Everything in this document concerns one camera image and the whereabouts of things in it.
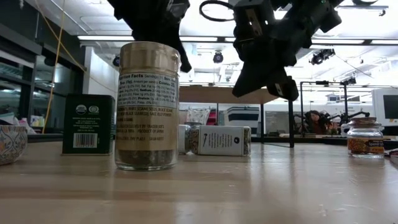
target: jar lid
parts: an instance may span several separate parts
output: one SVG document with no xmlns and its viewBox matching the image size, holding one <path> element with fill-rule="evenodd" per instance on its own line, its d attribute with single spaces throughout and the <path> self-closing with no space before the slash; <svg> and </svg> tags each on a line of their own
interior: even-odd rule
<svg viewBox="0 0 398 224">
<path fill-rule="evenodd" d="M 178 50 L 165 44 L 134 41 L 120 50 L 120 73 L 132 73 L 146 69 L 177 73 L 180 68 Z"/>
<path fill-rule="evenodd" d="M 351 127 L 379 127 L 380 123 L 376 122 L 375 117 L 368 118 L 351 118 L 351 121 L 348 123 Z"/>
<path fill-rule="evenodd" d="M 372 123 L 372 122 L 376 122 L 376 118 L 375 117 L 351 118 L 351 121 L 354 121 L 355 123 Z"/>
</svg>

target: cable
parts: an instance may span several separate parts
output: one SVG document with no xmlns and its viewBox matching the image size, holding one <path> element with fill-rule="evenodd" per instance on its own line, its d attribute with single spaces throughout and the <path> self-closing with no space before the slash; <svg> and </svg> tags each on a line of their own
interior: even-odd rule
<svg viewBox="0 0 398 224">
<path fill-rule="evenodd" d="M 60 42 L 60 45 L 62 47 L 62 49 L 67 53 L 67 55 L 72 59 L 73 63 L 75 63 L 77 65 L 77 67 L 79 67 L 83 72 L 87 72 L 86 69 L 84 69 L 84 67 L 82 65 L 80 65 L 79 62 L 76 61 L 76 59 L 72 56 L 72 54 L 69 52 L 69 50 L 64 46 L 64 44 L 60 41 L 60 39 L 58 38 L 58 35 L 55 33 L 55 31 L 52 29 L 50 22 L 47 20 L 47 18 L 44 16 L 43 10 L 41 9 L 41 7 L 39 6 L 39 3 L 37 2 L 37 0 L 35 0 L 35 4 L 37 6 L 37 9 L 39 10 L 40 14 L 42 15 L 45 23 L 47 24 L 47 27 L 49 27 L 49 29 L 51 30 L 51 33 L 53 34 L 53 36 L 56 38 L 57 41 Z M 90 78 L 92 80 L 94 80 L 96 83 L 98 83 L 100 86 L 114 92 L 117 93 L 117 91 L 110 89 L 109 87 L 103 85 L 101 82 L 99 82 L 97 79 L 93 78 L 92 76 L 90 76 Z"/>
<path fill-rule="evenodd" d="M 335 54 L 335 56 L 336 56 L 338 59 L 344 61 L 344 63 L 346 63 L 347 65 L 351 66 L 353 69 L 355 69 L 355 70 L 357 70 L 357 71 L 363 73 L 364 75 L 367 75 L 367 76 L 369 76 L 369 77 L 371 77 L 371 78 L 374 78 L 374 77 L 372 77 L 371 75 L 368 75 L 368 74 L 364 73 L 362 70 L 356 68 L 354 65 L 348 63 L 346 60 L 342 59 L 341 57 L 337 56 L 336 54 Z"/>
<path fill-rule="evenodd" d="M 52 97 L 53 97 L 54 82 L 55 82 L 55 72 L 57 71 L 58 58 L 60 56 L 61 38 L 62 38 L 62 31 L 63 31 L 63 21 L 65 20 L 65 1 L 66 0 L 63 0 L 63 3 L 62 3 L 61 29 L 60 29 L 60 35 L 58 36 L 57 54 L 55 55 L 55 65 L 54 65 L 54 70 L 52 72 L 50 99 L 49 99 L 49 103 L 47 105 L 47 112 L 45 114 L 44 126 L 43 126 L 42 134 L 44 134 L 44 132 L 45 132 L 45 126 L 47 125 L 47 121 L 48 121 L 48 118 L 49 118 L 51 101 L 52 101 Z"/>
<path fill-rule="evenodd" d="M 335 55 L 335 56 L 336 56 L 338 59 L 340 59 L 340 60 L 344 61 L 344 63 L 346 63 L 347 65 L 349 65 L 349 66 L 353 67 L 355 70 L 357 70 L 357 71 L 359 71 L 359 72 L 363 73 L 364 75 L 367 75 L 367 76 L 369 76 L 369 77 L 371 77 L 371 78 L 375 79 L 375 78 L 374 78 L 374 77 L 372 77 L 371 75 L 368 75 L 368 74 L 364 73 L 362 70 L 360 70 L 360 69 L 356 68 L 354 65 L 352 65 L 352 64 L 350 64 L 350 63 L 348 63 L 346 60 L 342 59 L 341 57 L 339 57 L 339 56 L 337 56 L 337 55 Z M 398 90 L 398 87 L 396 87 L 396 86 L 391 86 L 391 85 L 390 85 L 389 87 L 391 87 L 391 88 L 395 88 L 395 89 L 397 89 L 397 90 Z"/>
<path fill-rule="evenodd" d="M 220 5 L 220 6 L 227 7 L 228 9 L 233 9 L 233 5 L 231 5 L 231 4 L 228 3 L 228 2 L 218 1 L 218 0 L 207 0 L 207 1 L 204 1 L 204 2 L 202 2 L 202 3 L 200 4 L 200 6 L 199 6 L 199 13 L 200 13 L 200 15 L 203 16 L 205 19 L 208 19 L 208 20 L 213 21 L 213 22 L 229 22 L 229 21 L 234 21 L 233 18 L 232 18 L 232 19 L 219 19 L 219 18 L 213 18 L 213 17 L 207 16 L 207 15 L 203 12 L 203 7 L 206 6 L 206 5 L 208 5 L 208 4 L 217 4 L 217 5 Z"/>
</svg>

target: box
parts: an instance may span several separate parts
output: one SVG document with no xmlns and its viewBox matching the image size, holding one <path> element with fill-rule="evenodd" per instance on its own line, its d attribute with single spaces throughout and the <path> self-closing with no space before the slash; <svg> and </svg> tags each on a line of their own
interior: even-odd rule
<svg viewBox="0 0 398 224">
<path fill-rule="evenodd" d="M 248 156 L 251 153 L 251 128 L 238 126 L 192 126 L 188 149 L 197 155 Z"/>
<path fill-rule="evenodd" d="M 68 95 L 62 154 L 112 153 L 114 108 L 115 100 L 109 95 Z"/>
</svg>

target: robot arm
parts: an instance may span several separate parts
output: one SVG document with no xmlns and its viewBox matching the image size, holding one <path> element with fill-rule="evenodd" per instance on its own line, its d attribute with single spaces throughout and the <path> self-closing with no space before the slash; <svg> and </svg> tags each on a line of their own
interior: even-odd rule
<svg viewBox="0 0 398 224">
<path fill-rule="evenodd" d="M 116 19 L 123 19 L 132 29 L 137 41 L 151 41 L 169 45 L 181 56 L 181 71 L 192 67 L 182 46 L 180 21 L 190 7 L 189 0 L 108 0 Z"/>
<path fill-rule="evenodd" d="M 108 0 L 117 19 L 124 19 L 138 41 L 169 45 L 180 52 L 181 71 L 192 67 L 182 46 L 180 21 L 189 8 L 189 0 Z M 234 48 L 244 62 L 233 89 L 239 97 L 264 86 L 270 94 L 296 100 L 299 96 L 294 80 L 284 67 L 297 63 L 296 53 L 309 48 L 311 36 L 321 29 L 328 32 L 341 23 L 335 7 L 343 0 L 240 0 L 233 9 L 236 27 Z M 220 4 L 209 0 L 206 4 Z M 291 4 L 285 17 L 277 21 L 274 10 Z"/>
</svg>

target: yellow cable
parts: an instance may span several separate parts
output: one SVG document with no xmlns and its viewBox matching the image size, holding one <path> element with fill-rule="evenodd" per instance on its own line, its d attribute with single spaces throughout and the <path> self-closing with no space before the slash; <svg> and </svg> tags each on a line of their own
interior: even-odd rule
<svg viewBox="0 0 398 224">
<path fill-rule="evenodd" d="M 57 40 L 58 42 L 60 42 L 62 49 L 67 53 L 67 55 L 72 59 L 72 61 L 73 61 L 83 72 L 87 72 L 87 71 L 84 69 L 84 67 L 83 67 L 82 65 L 80 65 L 80 63 L 78 63 L 78 62 L 75 60 L 75 58 L 72 56 L 72 54 L 67 50 L 67 48 L 66 48 L 66 47 L 63 45 L 63 43 L 60 41 L 60 39 L 58 38 L 57 34 L 56 34 L 55 31 L 52 29 L 52 27 L 51 27 L 49 21 L 48 21 L 47 18 L 44 16 L 43 10 L 40 8 L 39 3 L 37 2 L 37 0 L 35 0 L 35 3 L 36 3 L 36 6 L 37 6 L 37 9 L 39 10 L 40 14 L 42 15 L 42 17 L 43 17 L 43 19 L 44 19 L 44 21 L 45 21 L 45 23 L 47 24 L 47 26 L 48 26 L 49 29 L 51 30 L 51 33 L 54 35 L 54 37 L 56 38 L 56 40 Z M 101 84 L 101 82 L 99 82 L 99 81 L 96 80 L 95 78 L 93 78 L 93 77 L 91 77 L 91 76 L 90 76 L 90 78 L 93 79 L 95 82 L 97 82 L 97 83 L 98 83 L 99 85 L 101 85 L 102 87 L 105 87 L 105 88 L 111 90 L 112 92 L 116 93 L 115 90 L 112 90 L 112 89 L 108 88 L 107 86 Z"/>
<path fill-rule="evenodd" d="M 45 114 L 44 126 L 43 126 L 42 134 L 44 134 L 44 132 L 45 132 L 45 126 L 47 125 L 47 120 L 48 120 L 49 114 L 50 114 L 50 107 L 51 107 L 51 101 L 52 101 L 53 90 L 54 90 L 55 72 L 57 71 L 58 57 L 60 55 L 61 38 L 62 38 L 62 30 L 63 30 L 63 21 L 64 21 L 64 18 L 65 18 L 65 1 L 66 0 L 63 0 L 63 3 L 62 3 L 61 29 L 60 29 L 60 35 L 58 37 L 58 46 L 57 46 L 57 54 L 55 55 L 54 70 L 52 72 L 50 99 L 49 99 L 49 103 L 47 105 L 47 113 Z"/>
</svg>

